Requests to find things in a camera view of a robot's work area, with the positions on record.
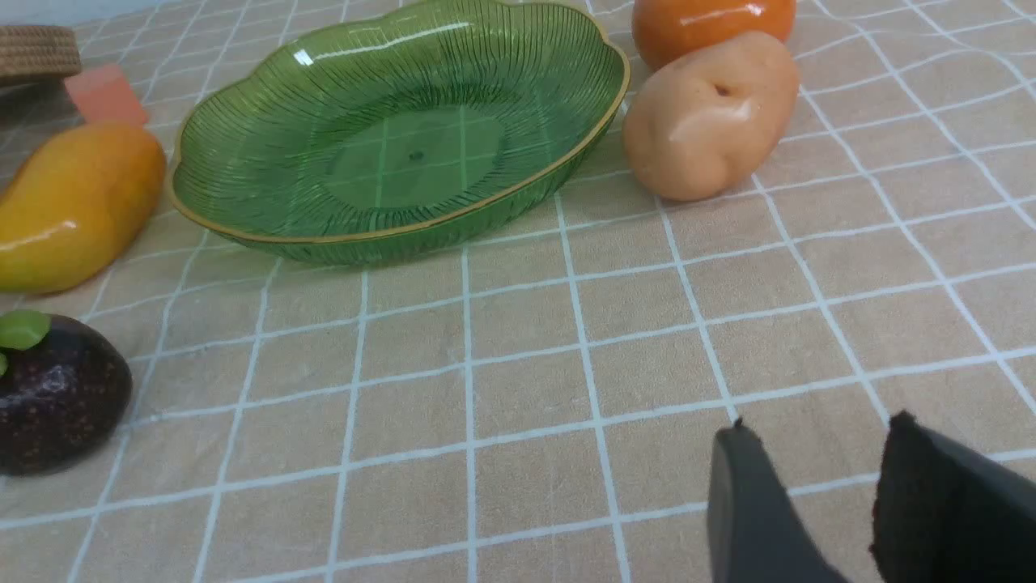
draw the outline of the bowl base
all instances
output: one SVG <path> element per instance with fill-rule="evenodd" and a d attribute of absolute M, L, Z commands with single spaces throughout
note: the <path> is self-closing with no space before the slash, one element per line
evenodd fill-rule
<path fill-rule="evenodd" d="M 324 185 L 362 210 L 441 203 L 499 164 L 505 136 L 471 106 L 399 113 L 335 146 Z"/>

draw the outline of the mango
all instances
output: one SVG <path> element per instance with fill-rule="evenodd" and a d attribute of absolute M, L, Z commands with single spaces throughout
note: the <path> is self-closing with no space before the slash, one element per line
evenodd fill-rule
<path fill-rule="evenodd" d="M 165 174 L 162 144 L 133 123 L 45 142 L 0 195 L 0 293 L 58 293 L 104 270 L 147 223 Z"/>

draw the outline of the pink block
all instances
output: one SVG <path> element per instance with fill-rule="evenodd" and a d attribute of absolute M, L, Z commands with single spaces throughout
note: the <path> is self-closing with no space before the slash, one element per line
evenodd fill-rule
<path fill-rule="evenodd" d="M 84 70 L 64 80 L 65 90 L 87 123 L 117 119 L 147 123 L 147 112 L 119 65 Z"/>

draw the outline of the green leaf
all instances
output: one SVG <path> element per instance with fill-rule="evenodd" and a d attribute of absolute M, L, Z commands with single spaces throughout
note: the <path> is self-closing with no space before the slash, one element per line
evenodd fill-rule
<path fill-rule="evenodd" d="M 51 317 L 36 311 L 15 311 L 0 316 L 0 348 L 26 351 L 51 330 Z"/>

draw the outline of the grid pattern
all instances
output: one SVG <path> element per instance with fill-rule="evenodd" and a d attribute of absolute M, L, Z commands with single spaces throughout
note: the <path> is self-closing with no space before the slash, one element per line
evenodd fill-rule
<path fill-rule="evenodd" d="M 578 5 L 632 95 L 632 3 Z M 279 43 L 396 6 L 190 1 L 77 32 L 168 147 Z M 787 137 L 712 201 L 643 193 L 616 123 L 552 202 L 406 265 L 295 264 L 163 206 L 95 280 L 0 297 L 89 322 L 138 382 L 105 450 L 0 483 L 5 574 L 704 582 L 710 440 L 743 415 L 822 550 L 877 581 L 890 413 L 1036 477 L 1034 14 L 801 1 Z M 0 180 L 77 122 L 59 94 L 8 98 Z"/>

